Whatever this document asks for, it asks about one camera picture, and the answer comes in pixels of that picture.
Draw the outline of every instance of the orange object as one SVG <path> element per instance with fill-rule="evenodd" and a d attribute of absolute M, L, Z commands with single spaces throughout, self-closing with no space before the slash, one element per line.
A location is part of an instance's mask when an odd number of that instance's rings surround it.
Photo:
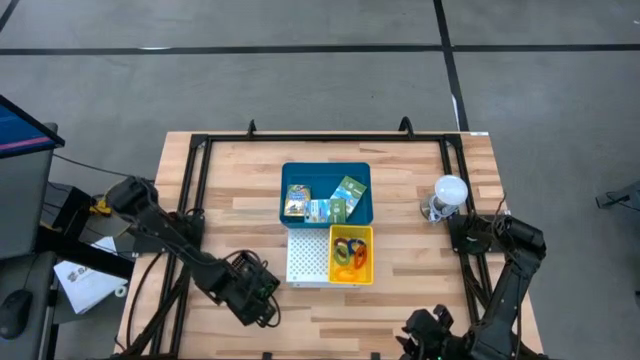
<path fill-rule="evenodd" d="M 340 281 L 354 281 L 358 275 L 351 268 L 340 267 L 336 269 L 335 276 Z"/>
<path fill-rule="evenodd" d="M 356 250 L 356 260 L 354 264 L 356 267 L 356 270 L 360 269 L 366 262 L 367 262 L 367 247 L 366 245 L 360 246 L 358 250 Z"/>

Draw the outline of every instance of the white paper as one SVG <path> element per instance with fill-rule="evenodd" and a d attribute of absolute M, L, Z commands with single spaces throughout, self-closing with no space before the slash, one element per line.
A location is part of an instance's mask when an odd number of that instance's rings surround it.
<path fill-rule="evenodd" d="M 103 251 L 108 249 L 112 253 L 115 253 L 116 249 L 111 236 L 104 237 L 91 246 Z M 127 283 L 125 279 L 103 274 L 70 261 L 63 261 L 53 269 L 76 314 L 84 314 Z"/>

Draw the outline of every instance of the green package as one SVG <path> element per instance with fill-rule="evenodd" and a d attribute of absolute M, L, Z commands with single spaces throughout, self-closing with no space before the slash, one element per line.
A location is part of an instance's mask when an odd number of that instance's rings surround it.
<path fill-rule="evenodd" d="M 345 176 L 340 182 L 340 186 L 331 195 L 331 199 L 344 199 L 347 206 L 347 217 L 349 217 L 365 191 L 367 191 L 366 186 Z"/>
<path fill-rule="evenodd" d="M 311 200 L 311 189 L 307 185 L 289 185 L 284 200 L 284 216 L 304 216 L 304 206 Z"/>
<path fill-rule="evenodd" d="M 344 224 L 347 220 L 344 199 L 310 200 L 305 204 L 304 222 Z"/>

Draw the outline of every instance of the gray carpet floor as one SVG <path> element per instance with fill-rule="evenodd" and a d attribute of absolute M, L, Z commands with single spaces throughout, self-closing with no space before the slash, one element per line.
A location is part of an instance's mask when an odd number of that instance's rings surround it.
<path fill-rule="evenodd" d="M 8 4 L 0 0 L 0 12 Z M 454 45 L 640 43 L 635 0 L 445 0 L 444 10 Z M 402 116 L 417 130 L 456 130 L 442 53 L 1 50 L 440 40 L 424 0 L 20 0 L 0 32 L 0 93 L 58 123 L 67 140 L 59 154 L 154 177 L 172 130 L 241 130 L 251 119 L 261 130 L 394 130 Z M 594 197 L 640 180 L 640 52 L 454 59 L 469 128 L 490 132 L 509 207 L 545 231 L 548 257 L 531 286 L 545 352 L 637 358 L 640 214 L 599 210 Z M 51 180 L 99 193 L 117 178 L 54 160 Z M 63 325 L 56 358 L 108 356 L 122 308 L 109 299 Z"/>

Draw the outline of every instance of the yellow clip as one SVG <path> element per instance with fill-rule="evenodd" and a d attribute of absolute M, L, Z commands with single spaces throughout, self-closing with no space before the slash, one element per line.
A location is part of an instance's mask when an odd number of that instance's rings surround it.
<path fill-rule="evenodd" d="M 102 198 L 97 204 L 89 208 L 89 212 L 92 215 L 111 216 L 111 208 L 107 205 L 107 202 Z"/>

